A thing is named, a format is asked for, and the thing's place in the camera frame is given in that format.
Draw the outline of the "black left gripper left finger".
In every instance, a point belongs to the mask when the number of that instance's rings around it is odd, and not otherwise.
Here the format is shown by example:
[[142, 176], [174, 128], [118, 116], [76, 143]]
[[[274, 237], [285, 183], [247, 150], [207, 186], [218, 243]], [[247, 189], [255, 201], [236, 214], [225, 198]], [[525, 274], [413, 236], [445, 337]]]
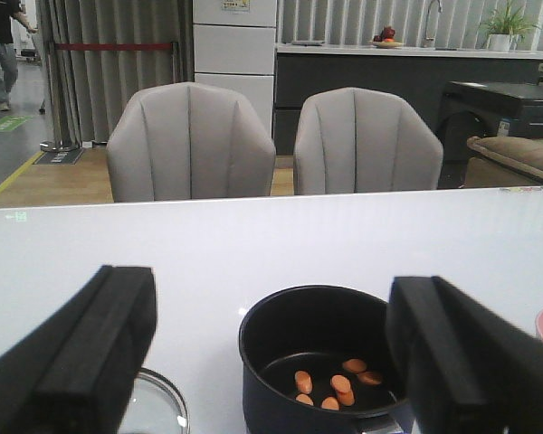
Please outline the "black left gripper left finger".
[[157, 327], [152, 269], [103, 266], [0, 356], [0, 433], [115, 433]]

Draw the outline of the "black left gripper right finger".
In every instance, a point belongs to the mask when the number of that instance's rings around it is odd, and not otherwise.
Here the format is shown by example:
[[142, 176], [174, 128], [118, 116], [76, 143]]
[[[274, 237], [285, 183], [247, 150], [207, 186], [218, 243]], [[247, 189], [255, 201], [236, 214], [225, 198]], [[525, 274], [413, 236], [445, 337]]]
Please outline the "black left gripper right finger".
[[543, 342], [443, 278], [396, 277], [386, 338], [423, 433], [543, 433]]

